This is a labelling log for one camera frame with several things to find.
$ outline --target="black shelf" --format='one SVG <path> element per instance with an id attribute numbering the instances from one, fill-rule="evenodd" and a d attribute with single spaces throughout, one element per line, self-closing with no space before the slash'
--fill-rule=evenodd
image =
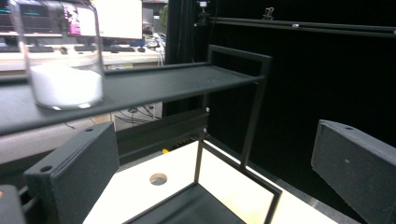
<path id="1" fill-rule="evenodd" d="M 210 63 L 106 73 L 104 101 L 91 108 L 54 111 L 35 104 L 27 82 L 20 77 L 0 79 L 0 135 L 82 119 L 154 102 L 170 102 L 263 80 Z"/>
<path id="2" fill-rule="evenodd" d="M 391 26 L 368 26 L 316 23 L 303 21 L 266 21 L 237 18 L 215 18 L 211 20 L 215 24 L 250 26 L 258 28 L 271 28 L 281 30 L 319 32 L 338 35 L 364 35 L 375 37 L 396 38 L 396 27 Z"/>

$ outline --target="black backdrop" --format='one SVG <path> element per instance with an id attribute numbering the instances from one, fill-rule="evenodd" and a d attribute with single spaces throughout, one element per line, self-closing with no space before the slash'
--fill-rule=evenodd
<path id="1" fill-rule="evenodd" d="M 396 1 L 389 0 L 216 0 L 209 4 L 209 14 L 212 18 L 260 19 L 266 7 L 275 8 L 275 20 L 396 26 Z M 190 18 L 196 19 L 199 9 L 191 10 Z M 273 57 L 251 160 L 362 221 L 312 171 L 310 158 L 319 119 L 345 123 L 396 146 L 395 38 L 223 24 L 196 27 L 187 36 L 189 41 L 181 44 L 194 43 L 191 61 L 205 61 L 208 44 Z M 175 35 L 168 39 L 180 40 Z M 237 60 L 224 58 L 219 63 L 248 70 Z M 248 88 L 210 97 L 209 132 L 237 152 L 242 147 L 251 97 Z"/>

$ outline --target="computer monitor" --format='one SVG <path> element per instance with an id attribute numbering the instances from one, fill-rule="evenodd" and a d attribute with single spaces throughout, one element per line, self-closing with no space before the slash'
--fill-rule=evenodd
<path id="1" fill-rule="evenodd" d="M 80 3 L 65 3 L 64 18 L 70 36 L 96 36 L 95 15 L 89 6 Z"/>
<path id="2" fill-rule="evenodd" d="M 142 39 L 141 0 L 94 0 L 104 45 Z"/>
<path id="3" fill-rule="evenodd" d="M 17 36 L 17 32 L 12 24 L 11 10 L 7 0 L 0 0 L 0 36 Z"/>
<path id="4" fill-rule="evenodd" d="M 25 36 L 62 36 L 55 1 L 20 1 L 21 21 Z"/>

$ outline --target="white powder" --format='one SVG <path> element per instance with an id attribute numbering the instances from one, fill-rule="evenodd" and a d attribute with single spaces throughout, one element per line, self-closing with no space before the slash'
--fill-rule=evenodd
<path id="1" fill-rule="evenodd" d="M 35 98 L 50 107 L 78 106 L 99 101 L 103 97 L 102 77 L 61 63 L 31 67 Z"/>

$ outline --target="hole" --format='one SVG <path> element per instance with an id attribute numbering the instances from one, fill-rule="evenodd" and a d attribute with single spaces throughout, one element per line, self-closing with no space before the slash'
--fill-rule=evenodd
<path id="1" fill-rule="evenodd" d="M 41 168 L 40 172 L 44 173 L 49 171 L 50 169 L 52 169 L 52 166 L 44 166 L 43 168 Z"/>
<path id="2" fill-rule="evenodd" d="M 168 177 L 166 177 L 165 174 L 155 174 L 149 178 L 149 182 L 155 186 L 160 186 L 160 185 L 166 183 L 167 180 L 168 180 Z"/>

